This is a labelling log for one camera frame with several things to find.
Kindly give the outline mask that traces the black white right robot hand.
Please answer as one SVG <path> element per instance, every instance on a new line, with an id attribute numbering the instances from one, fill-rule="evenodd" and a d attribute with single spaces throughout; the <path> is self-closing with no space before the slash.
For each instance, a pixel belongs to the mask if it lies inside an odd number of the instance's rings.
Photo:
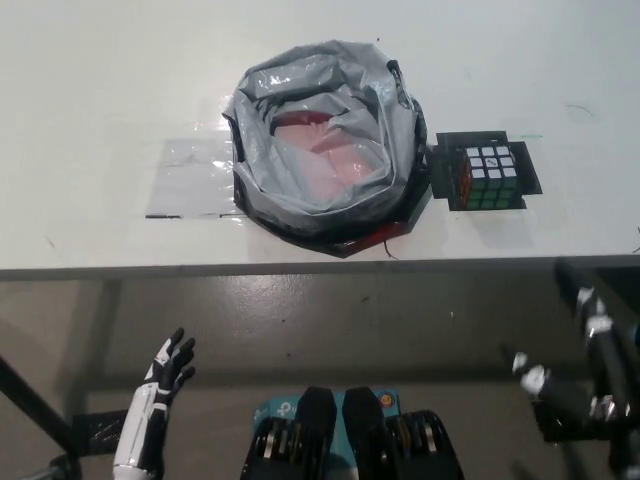
<path id="1" fill-rule="evenodd" d="M 639 430 L 639 361 L 595 286 L 558 260 L 554 279 L 577 321 L 593 390 L 552 373 L 531 355 L 506 346 L 503 355 L 521 388 L 576 439 L 613 439 Z"/>

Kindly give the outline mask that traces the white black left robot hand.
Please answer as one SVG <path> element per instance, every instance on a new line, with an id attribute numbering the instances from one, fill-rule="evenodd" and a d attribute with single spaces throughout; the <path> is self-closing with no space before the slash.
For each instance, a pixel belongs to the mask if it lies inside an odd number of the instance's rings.
<path id="1" fill-rule="evenodd" d="M 172 404 L 193 377 L 195 340 L 177 329 L 160 347 L 135 390 L 113 461 L 113 478 L 161 479 Z"/>

